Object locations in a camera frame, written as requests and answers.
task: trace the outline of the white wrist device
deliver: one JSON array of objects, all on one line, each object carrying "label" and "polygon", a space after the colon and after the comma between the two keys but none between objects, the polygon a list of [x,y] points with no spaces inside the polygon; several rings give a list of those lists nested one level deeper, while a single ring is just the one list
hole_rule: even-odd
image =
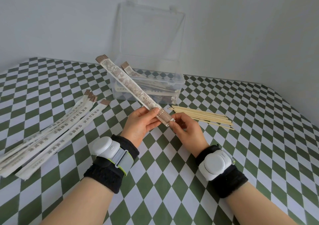
[{"label": "white wrist device", "polygon": [[110,137],[102,137],[94,142],[93,155],[97,155],[111,161],[115,168],[119,168],[126,176],[131,169],[134,159],[127,150],[120,147],[120,143],[112,140]]},{"label": "white wrist device", "polygon": [[235,161],[223,150],[208,154],[199,165],[199,171],[207,181],[215,179],[222,174]]}]

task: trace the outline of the white wall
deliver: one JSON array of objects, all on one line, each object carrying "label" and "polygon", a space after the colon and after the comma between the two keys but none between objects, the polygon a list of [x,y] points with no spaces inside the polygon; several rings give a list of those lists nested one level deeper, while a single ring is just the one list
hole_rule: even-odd
[{"label": "white wall", "polygon": [[[111,50],[122,1],[0,0],[0,71],[34,56],[94,62]],[[138,3],[186,13],[185,74],[261,82],[319,125],[317,0]]]}]

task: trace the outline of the box lid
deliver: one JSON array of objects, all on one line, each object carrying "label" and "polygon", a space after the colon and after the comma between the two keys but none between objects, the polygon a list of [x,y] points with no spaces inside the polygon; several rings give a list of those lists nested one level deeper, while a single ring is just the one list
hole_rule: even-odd
[{"label": "box lid", "polygon": [[120,54],[178,60],[185,14],[137,5],[120,4]]}]

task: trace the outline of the left hand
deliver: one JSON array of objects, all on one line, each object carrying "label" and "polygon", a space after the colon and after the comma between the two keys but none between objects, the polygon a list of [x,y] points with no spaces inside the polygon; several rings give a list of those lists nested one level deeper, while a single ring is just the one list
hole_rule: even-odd
[{"label": "left hand", "polygon": [[121,136],[131,141],[138,148],[146,132],[161,124],[161,121],[156,118],[159,111],[159,108],[149,111],[146,107],[135,110],[129,115]]}]

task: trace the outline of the hand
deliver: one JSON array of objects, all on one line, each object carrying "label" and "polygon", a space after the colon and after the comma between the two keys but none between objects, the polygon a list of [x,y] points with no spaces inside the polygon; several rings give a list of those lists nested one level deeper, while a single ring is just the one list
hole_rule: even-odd
[{"label": "hand", "polygon": [[126,120],[121,136],[131,141],[136,148],[139,147],[146,132],[161,124],[156,118],[159,111],[159,108],[148,111],[146,107],[135,110]]},{"label": "hand", "polygon": [[209,146],[198,122],[187,114],[175,113],[172,117],[176,122],[170,122],[169,126],[180,139],[185,148],[197,157],[200,152]]}]

